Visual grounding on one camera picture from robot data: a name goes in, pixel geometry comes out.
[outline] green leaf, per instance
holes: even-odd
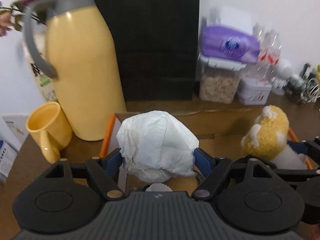
[[[17,20],[17,18],[14,19],[14,24],[13,27],[16,31],[21,32],[22,30],[22,25],[19,23],[19,21]]]
[[[15,6],[19,11],[21,11],[21,12],[23,12],[23,10],[24,10],[24,8],[25,8],[25,6],[21,3],[20,0],[16,0],[16,1],[14,1],[14,2],[12,2],[12,3],[10,4],[10,7],[11,7],[11,8],[13,8],[14,6]]]
[[[17,22],[23,22],[24,14],[15,14],[13,17],[16,19]]]
[[[5,12],[11,12],[11,11],[8,10],[8,9],[0,10],[0,14],[3,14],[3,13],[5,13]]]
[[[47,10],[35,11],[35,13],[38,16],[38,19],[45,23],[45,20],[47,19]]]

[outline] yellow thermos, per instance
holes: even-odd
[[[45,60],[36,49],[31,13],[47,8]],[[100,140],[108,119],[126,111],[110,30],[94,0],[37,0],[24,37],[38,68],[52,79],[61,107],[81,139]]]

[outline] white fluffy fur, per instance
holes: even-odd
[[[242,147],[244,146],[244,141],[245,141],[246,138],[247,138],[247,136],[244,136],[244,137],[241,139],[241,146],[242,146]]]
[[[261,117],[261,115],[259,115],[259,116],[256,118],[256,120],[254,120],[254,123],[258,123],[258,122],[260,121],[260,117]]]
[[[263,116],[267,116],[267,117],[269,117],[270,119],[274,119],[274,118],[277,117],[277,113],[276,113],[276,112],[273,112],[273,111],[271,110],[271,107],[270,107],[270,106],[266,106],[266,107],[263,108],[263,110],[262,110],[262,115],[263,115]]]
[[[280,152],[271,162],[273,162],[278,169],[288,170],[306,170],[305,157],[297,154],[288,145]]]
[[[281,145],[284,145],[287,143],[287,135],[277,132],[278,142]]]
[[[259,147],[258,132],[259,132],[260,128],[261,128],[260,124],[254,124],[249,131],[249,137],[251,138],[251,144],[253,145],[254,148]]]

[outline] plush toy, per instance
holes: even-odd
[[[242,138],[242,152],[271,161],[280,169],[306,169],[305,156],[287,145],[288,129],[286,114],[277,106],[266,106]]]

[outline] blue logo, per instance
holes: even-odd
[[[226,47],[228,49],[238,49],[239,48],[239,39],[235,37],[231,37],[226,42]]]

